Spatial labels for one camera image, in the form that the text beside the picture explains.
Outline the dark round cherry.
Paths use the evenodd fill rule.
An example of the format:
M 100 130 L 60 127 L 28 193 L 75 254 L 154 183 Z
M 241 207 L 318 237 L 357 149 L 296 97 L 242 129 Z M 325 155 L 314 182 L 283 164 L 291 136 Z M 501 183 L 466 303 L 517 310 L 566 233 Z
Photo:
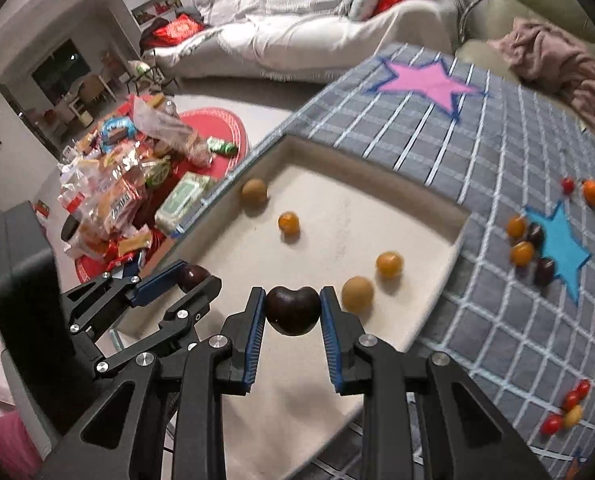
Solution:
M 210 273 L 198 264 L 186 264 L 178 271 L 177 284 L 187 294 L 210 277 Z

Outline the dark heart-shaped cherry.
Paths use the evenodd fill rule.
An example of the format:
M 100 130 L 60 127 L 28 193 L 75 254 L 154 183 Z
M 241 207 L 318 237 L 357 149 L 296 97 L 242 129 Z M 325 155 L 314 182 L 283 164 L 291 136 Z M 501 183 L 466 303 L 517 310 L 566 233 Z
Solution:
M 302 336 L 319 321 L 320 296 L 308 286 L 296 290 L 276 286 L 267 292 L 264 313 L 266 320 L 278 333 L 291 337 Z

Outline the tan longan in tray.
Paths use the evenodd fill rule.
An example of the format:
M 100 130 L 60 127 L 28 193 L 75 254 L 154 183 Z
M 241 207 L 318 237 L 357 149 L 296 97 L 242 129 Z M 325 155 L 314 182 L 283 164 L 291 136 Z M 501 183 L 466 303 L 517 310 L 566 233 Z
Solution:
M 375 288 L 364 276 L 348 278 L 342 287 L 342 304 L 346 311 L 361 313 L 372 306 Z

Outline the orange kumquat in tray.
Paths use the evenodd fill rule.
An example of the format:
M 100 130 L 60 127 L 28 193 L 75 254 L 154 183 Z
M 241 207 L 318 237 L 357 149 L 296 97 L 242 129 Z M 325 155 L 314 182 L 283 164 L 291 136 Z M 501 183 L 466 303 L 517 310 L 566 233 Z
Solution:
M 384 280 L 393 280 L 404 270 L 404 258 L 398 252 L 382 252 L 375 260 L 378 274 Z

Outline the brown longan far corner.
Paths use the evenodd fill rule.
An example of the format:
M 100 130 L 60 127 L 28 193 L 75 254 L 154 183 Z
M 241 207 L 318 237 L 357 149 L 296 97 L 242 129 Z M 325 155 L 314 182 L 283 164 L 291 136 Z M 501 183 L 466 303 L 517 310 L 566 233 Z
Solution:
M 241 200 L 247 208 L 257 208 L 268 200 L 268 188 L 264 180 L 253 178 L 247 180 L 242 186 Z

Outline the green candy roll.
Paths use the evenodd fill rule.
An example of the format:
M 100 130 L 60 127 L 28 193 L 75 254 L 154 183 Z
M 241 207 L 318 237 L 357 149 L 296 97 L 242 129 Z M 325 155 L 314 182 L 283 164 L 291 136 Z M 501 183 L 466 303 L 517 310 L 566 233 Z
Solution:
M 207 147 L 212 154 L 226 158 L 233 158 L 239 154 L 238 145 L 233 142 L 210 136 L 206 140 Z

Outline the grey checked star tablecloth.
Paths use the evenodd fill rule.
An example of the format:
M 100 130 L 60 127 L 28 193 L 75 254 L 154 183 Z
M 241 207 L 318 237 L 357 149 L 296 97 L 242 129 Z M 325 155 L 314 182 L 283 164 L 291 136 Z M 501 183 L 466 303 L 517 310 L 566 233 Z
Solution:
M 417 179 L 470 211 L 465 244 L 417 341 L 444 350 L 513 422 L 555 478 L 595 448 L 595 137 L 529 89 L 430 49 L 396 44 L 320 91 L 281 126 Z M 562 193 L 570 177 L 575 191 Z M 513 214 L 561 209 L 590 251 L 578 298 L 512 269 Z M 588 379 L 583 418 L 551 437 L 565 395 Z

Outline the red round floor mat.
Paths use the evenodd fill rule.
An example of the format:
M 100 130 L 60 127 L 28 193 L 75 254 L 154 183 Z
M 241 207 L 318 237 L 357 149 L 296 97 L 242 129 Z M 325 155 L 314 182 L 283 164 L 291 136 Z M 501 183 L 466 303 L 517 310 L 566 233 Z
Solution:
M 185 172 L 206 174 L 216 180 L 222 179 L 246 156 L 248 151 L 248 137 L 241 119 L 235 114 L 221 107 L 202 107 L 188 110 L 179 114 L 180 120 L 206 141 L 212 162 L 207 167 L 195 167 L 191 162 L 179 162 L 171 177 L 179 179 Z M 127 252 L 120 256 L 117 248 L 112 247 L 111 256 L 105 261 L 98 261 L 88 256 L 81 256 L 75 260 L 75 271 L 81 283 L 86 283 L 104 272 L 114 272 L 124 264 L 136 263 L 139 252 Z

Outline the orange kumquat lower cluster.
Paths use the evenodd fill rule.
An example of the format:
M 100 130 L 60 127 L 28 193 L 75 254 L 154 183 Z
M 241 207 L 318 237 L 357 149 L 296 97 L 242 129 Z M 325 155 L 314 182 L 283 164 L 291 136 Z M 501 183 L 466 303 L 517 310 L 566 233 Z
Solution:
M 518 268 L 525 268 L 534 259 L 535 248 L 531 242 L 522 240 L 510 249 L 510 261 Z

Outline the dark cherry lower cluster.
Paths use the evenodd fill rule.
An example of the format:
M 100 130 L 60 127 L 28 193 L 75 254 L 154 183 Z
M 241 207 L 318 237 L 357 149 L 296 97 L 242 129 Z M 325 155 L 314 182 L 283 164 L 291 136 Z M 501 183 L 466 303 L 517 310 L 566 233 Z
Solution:
M 534 285 L 539 288 L 547 287 L 555 278 L 555 270 L 557 270 L 557 264 L 552 258 L 538 259 L 534 273 Z

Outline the orange kumquat by star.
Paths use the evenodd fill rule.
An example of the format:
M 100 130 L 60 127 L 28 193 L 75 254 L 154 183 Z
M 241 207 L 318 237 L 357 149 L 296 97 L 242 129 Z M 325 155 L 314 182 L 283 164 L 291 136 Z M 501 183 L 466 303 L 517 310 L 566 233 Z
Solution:
M 521 214 L 516 214 L 507 222 L 506 232 L 511 240 L 521 240 L 523 237 L 525 237 L 526 229 L 526 220 L 523 216 L 521 216 Z

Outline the yellow longan near tomatoes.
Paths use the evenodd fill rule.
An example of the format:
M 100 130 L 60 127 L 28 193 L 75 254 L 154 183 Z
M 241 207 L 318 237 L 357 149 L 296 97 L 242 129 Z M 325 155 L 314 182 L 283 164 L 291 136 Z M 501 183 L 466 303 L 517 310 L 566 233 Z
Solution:
M 581 404 L 576 404 L 570 411 L 567 411 L 563 416 L 563 428 L 569 430 L 576 426 L 583 418 L 583 407 Z

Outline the dark cherry by star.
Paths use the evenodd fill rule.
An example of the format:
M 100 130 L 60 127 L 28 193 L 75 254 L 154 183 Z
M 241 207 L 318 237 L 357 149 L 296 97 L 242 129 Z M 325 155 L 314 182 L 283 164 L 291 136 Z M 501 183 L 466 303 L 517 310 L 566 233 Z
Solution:
M 526 229 L 525 240 L 531 243 L 537 252 L 541 251 L 545 242 L 545 230 L 543 226 L 537 222 L 531 222 Z

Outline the orange kumquat far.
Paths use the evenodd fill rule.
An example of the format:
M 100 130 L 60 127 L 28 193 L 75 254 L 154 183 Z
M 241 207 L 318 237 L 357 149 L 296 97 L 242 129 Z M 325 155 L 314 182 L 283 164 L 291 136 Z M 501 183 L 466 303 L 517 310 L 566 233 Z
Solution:
M 582 192 L 586 204 L 595 209 L 595 180 L 585 180 L 582 185 Z

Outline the white covered sofa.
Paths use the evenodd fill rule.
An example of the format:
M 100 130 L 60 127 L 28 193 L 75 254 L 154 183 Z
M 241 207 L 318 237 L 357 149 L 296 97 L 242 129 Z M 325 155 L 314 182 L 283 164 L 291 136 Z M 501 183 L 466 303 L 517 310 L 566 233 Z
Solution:
M 168 77 L 329 82 L 390 44 L 451 52 L 465 0 L 404 0 L 373 16 L 379 0 L 190 0 L 205 26 L 142 58 Z

